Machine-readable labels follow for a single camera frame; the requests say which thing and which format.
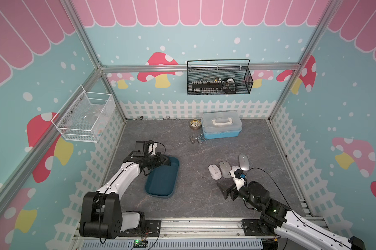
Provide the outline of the dark teal storage box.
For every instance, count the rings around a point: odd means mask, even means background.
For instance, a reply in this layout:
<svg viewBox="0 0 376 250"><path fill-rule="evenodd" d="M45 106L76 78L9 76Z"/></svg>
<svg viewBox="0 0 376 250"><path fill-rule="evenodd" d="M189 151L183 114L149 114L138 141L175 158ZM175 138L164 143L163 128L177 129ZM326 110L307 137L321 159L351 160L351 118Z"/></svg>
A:
<svg viewBox="0 0 376 250"><path fill-rule="evenodd" d="M152 170L148 175L145 191L155 198L170 198L175 190L180 162L175 157L169 157L170 165L162 165Z"/></svg>

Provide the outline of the silver mouse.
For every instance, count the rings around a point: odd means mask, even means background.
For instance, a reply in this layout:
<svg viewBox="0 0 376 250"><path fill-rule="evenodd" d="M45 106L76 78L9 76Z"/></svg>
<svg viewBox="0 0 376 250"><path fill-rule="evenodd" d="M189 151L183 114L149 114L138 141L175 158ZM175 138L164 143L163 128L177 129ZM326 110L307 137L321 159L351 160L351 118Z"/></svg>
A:
<svg viewBox="0 0 376 250"><path fill-rule="evenodd" d="M249 171L250 164L246 155L239 155L239 165L242 171Z"/></svg>

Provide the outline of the grey mouse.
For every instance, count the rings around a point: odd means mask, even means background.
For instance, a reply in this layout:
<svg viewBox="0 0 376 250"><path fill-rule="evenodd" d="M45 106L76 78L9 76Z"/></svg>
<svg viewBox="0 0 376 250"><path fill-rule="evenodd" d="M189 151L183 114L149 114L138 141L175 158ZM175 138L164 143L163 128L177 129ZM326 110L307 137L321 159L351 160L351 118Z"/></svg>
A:
<svg viewBox="0 0 376 250"><path fill-rule="evenodd" d="M231 174L230 174L231 166L227 161L221 161L219 163L219 168L224 178L226 179L231 178Z"/></svg>

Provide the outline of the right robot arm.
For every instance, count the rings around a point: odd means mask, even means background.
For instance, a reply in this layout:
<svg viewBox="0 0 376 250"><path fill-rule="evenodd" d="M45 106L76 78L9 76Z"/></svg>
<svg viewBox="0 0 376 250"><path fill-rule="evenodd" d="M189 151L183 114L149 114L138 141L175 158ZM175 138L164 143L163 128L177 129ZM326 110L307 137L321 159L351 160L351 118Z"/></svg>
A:
<svg viewBox="0 0 376 250"><path fill-rule="evenodd" d="M226 187L217 183L224 199L240 199L245 205L260 213L258 219L243 220L243 229L261 235L281 236L309 250L364 250L363 240L352 236L340 236L327 231L294 212L287 205L270 197L260 183L252 181L237 188L236 184Z"/></svg>

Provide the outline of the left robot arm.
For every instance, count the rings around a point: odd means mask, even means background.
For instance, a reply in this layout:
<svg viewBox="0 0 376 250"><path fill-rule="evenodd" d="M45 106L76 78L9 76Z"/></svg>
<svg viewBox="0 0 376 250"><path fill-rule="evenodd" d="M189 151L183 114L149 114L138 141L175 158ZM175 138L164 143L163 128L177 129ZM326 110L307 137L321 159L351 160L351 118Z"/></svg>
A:
<svg viewBox="0 0 376 250"><path fill-rule="evenodd" d="M121 210L121 198L133 180L144 168L157 168L161 173L170 170L176 174L180 162L175 157L156 153L154 156L125 158L121 168L103 187L85 194L82 202L79 234L83 237L98 238L102 243L115 239L124 231L143 234L146 231L145 214L140 211Z"/></svg>

